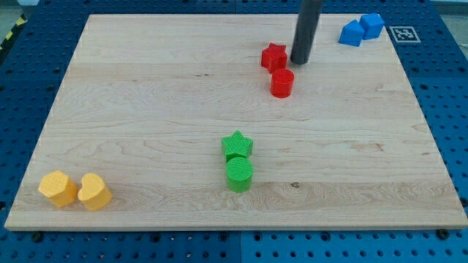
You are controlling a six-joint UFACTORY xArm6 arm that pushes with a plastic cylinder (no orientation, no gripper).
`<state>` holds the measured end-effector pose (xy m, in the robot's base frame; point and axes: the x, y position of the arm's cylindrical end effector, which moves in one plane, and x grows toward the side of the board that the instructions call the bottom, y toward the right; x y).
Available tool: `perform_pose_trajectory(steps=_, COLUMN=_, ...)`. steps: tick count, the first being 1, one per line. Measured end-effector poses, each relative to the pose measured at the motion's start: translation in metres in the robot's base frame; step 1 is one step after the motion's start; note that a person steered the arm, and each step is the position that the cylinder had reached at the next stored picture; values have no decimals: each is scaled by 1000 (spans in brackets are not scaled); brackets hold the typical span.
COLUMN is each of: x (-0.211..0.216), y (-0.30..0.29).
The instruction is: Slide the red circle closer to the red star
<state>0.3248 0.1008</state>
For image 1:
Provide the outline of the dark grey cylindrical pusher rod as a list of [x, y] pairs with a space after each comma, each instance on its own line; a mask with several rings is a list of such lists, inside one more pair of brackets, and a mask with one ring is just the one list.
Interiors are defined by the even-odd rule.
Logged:
[[301, 1], [290, 54], [293, 64], [304, 65], [309, 61], [322, 6], [323, 0]]

